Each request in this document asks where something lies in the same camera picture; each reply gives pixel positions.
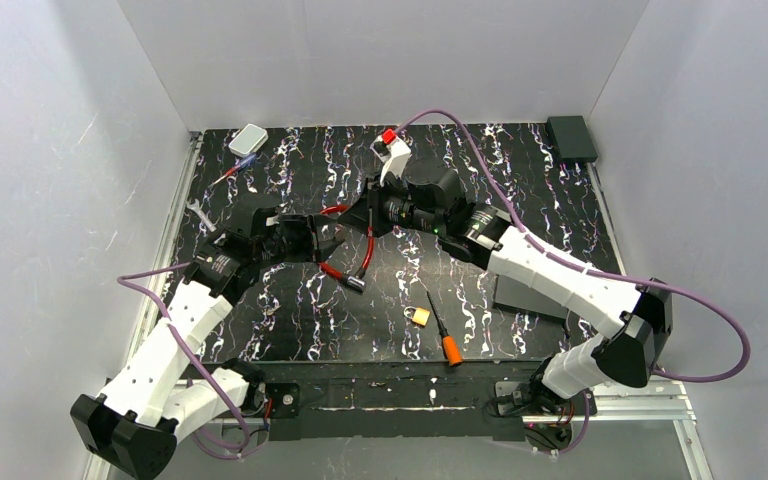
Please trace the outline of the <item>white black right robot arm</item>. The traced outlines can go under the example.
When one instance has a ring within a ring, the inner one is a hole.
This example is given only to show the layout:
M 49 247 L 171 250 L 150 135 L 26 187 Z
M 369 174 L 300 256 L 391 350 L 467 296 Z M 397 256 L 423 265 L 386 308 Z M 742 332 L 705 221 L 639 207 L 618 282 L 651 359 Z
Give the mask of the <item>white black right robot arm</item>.
M 554 410 L 605 382 L 645 387 L 672 330 L 666 289 L 606 279 L 527 237 L 509 213 L 469 200 L 443 164 L 412 168 L 404 180 L 392 174 L 368 179 L 338 222 L 375 238 L 394 227 L 433 234 L 452 258 L 510 278 L 591 323 L 594 337 L 547 358 L 527 384 L 497 400 L 502 414 Z

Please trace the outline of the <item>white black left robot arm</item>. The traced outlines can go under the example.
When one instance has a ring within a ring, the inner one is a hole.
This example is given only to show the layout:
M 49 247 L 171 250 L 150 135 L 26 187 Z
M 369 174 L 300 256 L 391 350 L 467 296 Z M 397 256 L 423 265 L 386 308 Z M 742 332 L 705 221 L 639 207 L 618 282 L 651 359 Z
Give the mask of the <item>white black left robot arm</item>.
M 193 260 L 179 267 L 183 277 L 169 304 L 136 284 L 135 275 L 119 277 L 119 284 L 150 297 L 161 318 L 96 396 L 80 395 L 72 405 L 85 448 L 134 479 L 154 479 L 182 440 L 223 413 L 247 431 L 242 410 L 261 373 L 237 360 L 208 371 L 196 349 L 264 270 L 321 263 L 345 237 L 328 215 L 260 206 L 208 233 Z

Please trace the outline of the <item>red cable lock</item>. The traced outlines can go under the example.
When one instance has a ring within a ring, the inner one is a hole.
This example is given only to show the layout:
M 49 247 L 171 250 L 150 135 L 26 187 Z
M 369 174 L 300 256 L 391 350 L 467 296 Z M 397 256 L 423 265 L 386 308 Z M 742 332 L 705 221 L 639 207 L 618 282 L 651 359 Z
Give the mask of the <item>red cable lock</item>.
M 368 271 L 375 248 L 375 237 L 373 235 L 373 213 L 370 207 L 367 208 L 367 227 L 365 237 L 367 239 L 365 255 L 354 274 L 347 274 L 342 272 L 330 266 L 326 262 L 320 262 L 318 264 L 320 271 L 327 277 L 335 280 L 342 287 L 358 294 L 362 294 L 365 291 L 364 277 Z

